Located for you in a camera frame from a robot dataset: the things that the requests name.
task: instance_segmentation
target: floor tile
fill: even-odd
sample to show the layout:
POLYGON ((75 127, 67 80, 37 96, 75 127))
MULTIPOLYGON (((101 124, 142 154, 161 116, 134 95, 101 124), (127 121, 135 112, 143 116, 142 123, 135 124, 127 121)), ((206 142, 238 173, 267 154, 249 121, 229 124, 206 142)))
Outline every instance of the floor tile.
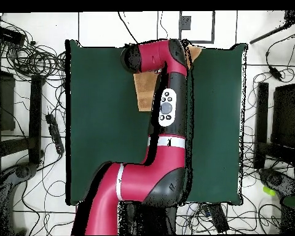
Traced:
POLYGON ((159 35, 159 39, 160 38, 167 38, 167 39, 179 38, 179 11, 159 11, 158 35, 159 35))
POLYGON ((201 45, 207 48, 230 49, 235 44, 236 11, 217 10, 215 13, 214 44, 201 45))
MULTIPOLYGON (((156 11, 120 12, 120 16, 138 42, 156 39, 156 11)), ((117 12, 81 12, 79 41, 82 46, 92 47, 135 43, 117 12)))
POLYGON ((34 228, 31 236, 70 236, 74 217, 71 213, 39 213, 38 221, 35 212, 14 212, 14 225, 16 231, 27 229, 26 235, 34 228))

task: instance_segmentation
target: cable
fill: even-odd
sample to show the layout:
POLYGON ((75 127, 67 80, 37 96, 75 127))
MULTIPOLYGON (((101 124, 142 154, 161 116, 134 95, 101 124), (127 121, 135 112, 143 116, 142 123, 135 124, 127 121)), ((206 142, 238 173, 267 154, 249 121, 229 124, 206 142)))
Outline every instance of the cable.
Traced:
MULTIPOLYGON (((261 229, 262 229, 262 231, 263 231, 263 233, 265 233, 265 234, 267 234, 266 233, 266 231, 264 230, 264 228, 263 228, 263 223, 262 223, 262 221, 261 221, 261 214, 260 214, 260 212, 261 212, 261 209, 263 209, 264 207, 266 207, 266 206, 272 206, 272 207, 275 207, 276 209, 279 209, 280 211, 281 211, 281 208, 279 208, 277 205, 274 205, 273 203, 266 203, 266 204, 264 204, 263 206, 261 206, 260 208, 259 208, 259 211, 258 211, 258 220, 259 220, 259 223, 260 223, 260 227, 261 227, 261 229)), ((271 220, 276 220, 277 221, 277 218, 276 217, 274 217, 274 216, 271 216, 271 220)), ((271 224, 273 224, 276 228, 280 228, 279 227, 279 225, 278 224, 274 224, 274 223, 271 223, 271 224)))
MULTIPOLYGON (((245 220, 243 220, 243 219, 241 219, 243 222, 245 222, 245 223, 247 223, 247 225, 249 225, 250 227, 251 227, 251 230, 249 230, 249 229, 239 229, 239 230, 246 230, 246 231, 249 231, 249 232, 255 232, 255 233, 257 233, 256 232, 256 229, 257 229, 257 226, 258 226, 258 224, 257 224, 257 219, 256 219, 256 215, 257 215, 257 208, 256 208, 256 206, 254 205, 254 203, 248 198, 248 197, 246 197, 245 195, 243 195, 242 194, 242 196, 244 196, 244 198, 246 198, 253 206, 254 206, 254 209, 255 209, 255 211, 254 211, 254 213, 255 213, 255 220, 256 220, 256 227, 255 228, 252 228, 251 226, 250 226, 250 224, 248 224, 245 220)), ((234 211, 234 213, 236 214, 236 216, 238 217, 238 214, 235 212, 235 210, 234 210, 234 206, 232 206, 232 209, 233 209, 233 211, 234 211)))
POLYGON ((29 207, 29 206, 25 203, 25 201, 24 201, 24 194, 25 194, 25 192, 26 192, 26 189, 27 189, 27 181, 25 181, 25 189, 24 189, 24 191, 23 191, 23 193, 22 193, 22 198, 21 198, 21 200, 22 200, 24 206, 26 206, 28 209, 30 209, 31 211, 35 212, 35 213, 38 215, 38 220, 36 221, 35 225, 34 225, 33 228, 31 229, 31 232, 29 232, 29 235, 28 235, 28 236, 31 236, 31 234, 32 234, 34 228, 37 226, 37 224, 38 224, 38 222, 39 222, 41 216, 39 215, 39 213, 38 213, 37 211, 35 211, 34 209, 32 209, 31 207, 29 207))
MULTIPOLYGON (((18 47, 12 44, 9 44, 8 42, 2 42, 0 41, 0 52, 1 52, 1 56, 2 53, 5 52, 6 53, 6 57, 5 59, 7 59, 7 61, 9 62, 9 64, 11 65, 10 68, 2 66, 3 68, 7 68, 7 70, 9 71, 9 69, 13 69, 16 72, 16 76, 18 76, 21 81, 27 81, 30 82, 30 80, 25 79, 23 77, 20 76, 20 74, 30 77, 30 75, 32 74, 40 74, 43 77, 47 78, 49 76, 56 76, 57 74, 59 74, 60 80, 61 80, 61 88, 64 85, 63 84, 63 79, 65 78, 63 75, 63 71, 64 71, 64 67, 65 67, 65 52, 62 52, 61 54, 57 55, 56 51, 53 48, 47 47, 45 45, 40 45, 40 46, 33 46, 32 44, 30 44, 30 41, 28 39, 27 34, 29 34, 31 36, 31 39, 33 40, 32 35, 25 31, 22 30, 21 28, 12 25, 10 23, 7 23, 8 26, 7 28, 10 30, 14 30, 14 31, 18 31, 20 33, 23 33, 26 38, 25 38, 25 46, 24 47, 18 47), (46 50, 44 50, 43 48, 48 48, 49 50, 51 50, 53 53, 50 53, 46 50), (19 57, 18 53, 22 52, 27 54, 27 57, 19 57)), ((61 116, 64 119, 65 113, 61 112, 61 116)))
MULTIPOLYGON (((54 162, 53 163, 53 166, 51 167, 51 169, 48 171, 48 173, 43 177, 43 179, 42 179, 42 181, 44 180, 44 178, 52 171, 52 168, 55 166, 55 164, 56 164, 56 162, 54 162)), ((27 182, 26 182, 26 187, 25 187, 25 190, 24 190, 24 192, 23 192, 23 194, 22 194, 22 202, 25 204, 25 202, 24 202, 24 197, 26 196, 26 195, 28 195, 31 191, 29 191, 26 195, 25 195, 25 191, 26 191, 26 188, 27 188, 27 182)), ((33 226, 33 228, 31 229, 31 232, 29 233, 29 236, 31 235, 31 233, 32 233, 32 231, 34 230, 34 228, 37 226, 37 224, 38 224, 38 222, 39 222, 39 220, 40 220, 40 216, 39 216, 39 218, 38 218, 38 221, 35 223, 35 225, 33 226)), ((44 227, 45 227, 45 229, 47 230, 47 222, 46 223, 44 223, 44 227)))
MULTIPOLYGON (((47 198, 47 194, 49 194, 50 195, 50 193, 49 193, 49 189, 54 185, 54 184, 56 184, 57 182, 62 182, 62 183, 64 183, 64 184, 66 184, 65 182, 63 182, 63 181, 61 181, 61 180, 57 180, 57 181, 55 181, 55 182, 53 182, 50 186, 49 186, 49 188, 46 190, 46 195, 45 195, 45 199, 44 199, 44 211, 45 211, 45 216, 44 216, 44 219, 48 216, 48 220, 49 220, 49 214, 46 214, 46 198, 47 198)), ((48 236, 48 234, 49 234, 49 232, 48 232, 48 220, 46 220, 46 223, 44 223, 44 227, 45 227, 45 230, 46 230, 46 236, 48 236)))
MULTIPOLYGON (((42 181, 41 181, 41 182, 44 183, 44 178, 45 178, 45 177, 46 177, 46 176, 52 171, 52 168, 55 166, 55 164, 56 164, 56 162, 53 163, 53 165, 52 165, 51 169, 48 171, 48 173, 47 173, 45 176, 42 177, 42 181)), ((53 183, 49 186, 48 190, 51 188, 51 186, 52 186, 53 184, 55 184, 55 183, 57 183, 57 182, 63 182, 63 181, 58 180, 58 181, 53 182, 53 183)), ((47 197, 47 194, 49 194, 49 193, 48 193, 48 190, 47 190, 47 193, 46 193, 46 195, 45 195, 45 199, 44 199, 44 220, 43 220, 44 226, 43 226, 38 232, 36 232, 33 236, 37 235, 37 234, 38 234, 43 228, 45 228, 46 232, 48 232, 47 225, 48 225, 48 221, 49 221, 49 218, 50 218, 50 213, 46 213, 46 209, 45 209, 46 197, 47 197)), ((37 226, 37 224, 38 224, 38 222, 35 223, 35 225, 34 225, 34 227, 32 228, 32 230, 34 230, 34 228, 37 226)))
MULTIPOLYGON (((49 165, 52 165, 54 163, 57 163, 60 159, 62 158, 62 156, 59 156, 58 159, 56 161, 54 161, 53 163, 50 163, 48 165, 46 165, 44 168, 48 167, 49 165)), ((42 181, 39 181, 26 195, 24 195, 24 197, 26 197, 31 191, 33 191, 42 181)))
POLYGON ((122 20, 122 23, 124 23, 124 25, 125 25, 127 31, 130 33, 130 35, 131 35, 131 37, 133 38, 133 40, 135 40, 135 42, 138 44, 138 41, 133 37, 133 35, 132 35, 132 33, 130 32, 128 26, 125 24, 125 21, 124 21, 124 20, 122 19, 122 17, 120 16, 120 12, 118 12, 118 16, 119 16, 119 18, 122 20))
POLYGON ((47 236, 48 235, 51 235, 50 233, 52 232, 53 228, 57 227, 57 226, 67 226, 68 224, 72 224, 74 221, 71 221, 71 222, 67 222, 67 223, 64 223, 64 224, 56 224, 54 225, 51 230, 48 232, 47 236))
POLYGON ((40 169, 37 169, 37 172, 45 169, 46 167, 49 167, 50 165, 52 165, 54 163, 57 163, 60 159, 62 159, 62 157, 63 157, 63 155, 60 155, 56 161, 54 161, 54 162, 52 162, 52 163, 50 163, 50 164, 48 164, 48 165, 46 165, 46 166, 44 166, 44 167, 42 167, 40 169))
POLYGON ((286 69, 284 69, 284 70, 287 70, 287 72, 289 72, 290 74, 293 75, 293 77, 292 77, 292 79, 290 81, 283 81, 282 80, 282 79, 285 78, 284 70, 279 71, 277 68, 274 68, 274 67, 270 66, 269 65, 269 62, 268 62, 268 56, 270 54, 270 49, 271 49, 272 46, 274 46, 275 44, 278 44, 279 42, 283 42, 283 41, 285 41, 285 40, 287 40, 287 39, 289 39, 291 37, 295 37, 295 33, 292 34, 292 35, 290 35, 290 36, 288 36, 288 37, 286 37, 286 38, 284 38, 284 39, 282 39, 282 40, 279 40, 279 41, 273 43, 272 45, 270 45, 270 47, 268 48, 267 52, 265 53, 265 60, 267 62, 267 65, 269 67, 269 70, 270 70, 271 75, 273 75, 273 77, 276 78, 278 81, 282 81, 282 82, 285 82, 285 83, 291 82, 294 79, 294 77, 295 77, 294 71, 292 69, 289 69, 288 68, 289 67, 289 63, 291 62, 291 59, 293 57, 293 53, 294 53, 294 49, 295 49, 295 44, 294 44, 294 47, 293 47, 293 50, 292 50, 292 54, 291 54, 291 58, 289 59, 288 65, 286 66, 286 69))
POLYGON ((161 16, 160 16, 160 25, 161 25, 161 27, 164 29, 164 31, 166 32, 166 39, 168 38, 168 32, 166 31, 166 29, 163 27, 163 25, 162 25, 162 18, 163 18, 163 12, 164 11, 162 11, 162 14, 161 14, 161 16))

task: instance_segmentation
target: green table surface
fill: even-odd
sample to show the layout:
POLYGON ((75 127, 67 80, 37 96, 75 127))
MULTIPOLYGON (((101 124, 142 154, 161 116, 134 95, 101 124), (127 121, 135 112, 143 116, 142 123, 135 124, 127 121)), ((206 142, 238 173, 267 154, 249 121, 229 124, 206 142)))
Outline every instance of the green table surface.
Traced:
MULTIPOLYGON (((70 49, 70 202, 75 205, 103 162, 143 160, 150 112, 138 111, 133 75, 120 63, 121 48, 83 48, 70 41, 70 49)), ((194 61, 194 177, 188 201, 240 203, 244 49, 245 44, 232 50, 203 49, 194 61)))

